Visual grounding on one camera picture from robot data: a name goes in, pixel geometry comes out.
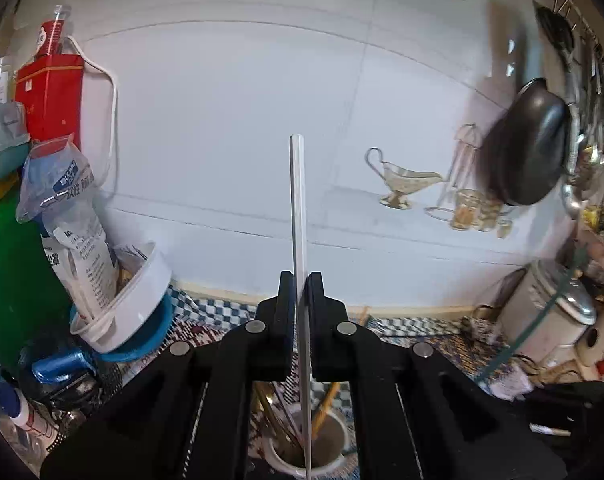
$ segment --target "white plastic stick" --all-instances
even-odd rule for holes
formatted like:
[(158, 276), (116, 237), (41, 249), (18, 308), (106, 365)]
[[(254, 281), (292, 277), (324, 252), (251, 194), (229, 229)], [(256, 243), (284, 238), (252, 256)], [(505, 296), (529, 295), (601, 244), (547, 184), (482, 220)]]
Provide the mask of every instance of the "white plastic stick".
[(304, 140), (293, 135), (288, 140), (291, 169), (291, 224), (293, 230), (293, 274), (296, 279), (296, 321), (298, 324), (298, 366), (300, 406), (306, 478), (311, 478), (311, 347), (308, 303), (304, 294), (306, 268), (306, 192), (304, 189)]

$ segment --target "metal screw head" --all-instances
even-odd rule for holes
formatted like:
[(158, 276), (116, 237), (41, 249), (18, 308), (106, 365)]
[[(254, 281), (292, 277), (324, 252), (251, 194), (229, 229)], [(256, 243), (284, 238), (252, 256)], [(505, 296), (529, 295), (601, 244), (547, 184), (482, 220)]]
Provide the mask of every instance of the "metal screw head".
[(186, 341), (176, 341), (169, 346), (169, 352), (173, 355), (184, 355), (191, 349), (191, 345)]
[(431, 357), (433, 355), (433, 347), (424, 341), (414, 344), (413, 351), (420, 357)]
[(351, 321), (343, 321), (338, 324), (338, 332), (343, 335), (353, 335), (355, 331), (358, 329), (358, 326)]
[(249, 321), (244, 328), (249, 334), (259, 334), (266, 328), (266, 325), (259, 319), (253, 319), (252, 321)]

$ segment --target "cable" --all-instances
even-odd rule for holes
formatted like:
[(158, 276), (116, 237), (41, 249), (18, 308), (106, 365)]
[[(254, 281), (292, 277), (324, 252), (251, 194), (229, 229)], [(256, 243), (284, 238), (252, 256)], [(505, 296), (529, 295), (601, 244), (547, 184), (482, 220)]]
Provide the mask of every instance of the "cable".
[(113, 75), (111, 72), (109, 72), (109, 70), (98, 65), (96, 62), (93, 62), (88, 57), (86, 57), (86, 54), (84, 53), (82, 48), (77, 44), (76, 38), (74, 38), (73, 36), (67, 36), (65, 39), (69, 40), (71, 42), (74, 49), (77, 50), (77, 53), (80, 55), (80, 57), (84, 60), (84, 62), (87, 65), (95, 68), (96, 70), (98, 70), (98, 71), (102, 72), (104, 75), (106, 75), (106, 77), (108, 77), (111, 80), (111, 84), (113, 85), (113, 99), (111, 102), (111, 137), (109, 138), (109, 155), (106, 160), (106, 166), (104, 167), (102, 176), (100, 178), (96, 178), (93, 181), (95, 184), (95, 187), (101, 188), (104, 185), (104, 183), (106, 182), (106, 177), (108, 176), (109, 170), (111, 169), (111, 161), (113, 158), (113, 150), (114, 150), (114, 146), (115, 146), (116, 111), (118, 108), (117, 78), (115, 77), (115, 75)]

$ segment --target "jar lid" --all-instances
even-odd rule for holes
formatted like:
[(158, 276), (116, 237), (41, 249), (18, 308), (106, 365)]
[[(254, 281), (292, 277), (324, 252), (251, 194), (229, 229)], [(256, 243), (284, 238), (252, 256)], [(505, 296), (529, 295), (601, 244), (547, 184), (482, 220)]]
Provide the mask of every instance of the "jar lid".
[[(531, 271), (546, 293), (552, 296), (568, 269), (555, 260), (537, 260), (531, 266)], [(593, 300), (579, 280), (569, 281), (566, 290), (557, 298), (556, 304), (582, 325), (592, 325), (597, 319)]]

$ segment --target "wooden trim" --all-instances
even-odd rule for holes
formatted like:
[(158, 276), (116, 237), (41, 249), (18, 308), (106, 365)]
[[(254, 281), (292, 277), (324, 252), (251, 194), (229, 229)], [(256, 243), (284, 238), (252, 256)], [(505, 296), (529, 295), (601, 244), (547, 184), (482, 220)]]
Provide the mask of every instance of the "wooden trim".
[[(241, 294), (230, 290), (219, 288), (208, 288), (191, 282), (173, 280), (173, 285), (181, 288), (194, 298), (213, 298), (215, 300), (234, 301), (236, 303), (258, 304), (266, 300), (268, 296), (252, 294)], [(369, 313), (377, 317), (435, 317), (437, 319), (459, 319), (469, 316), (474, 306), (374, 306), (374, 305), (346, 305), (346, 311), (350, 316), (358, 317), (365, 306), (369, 307)]]

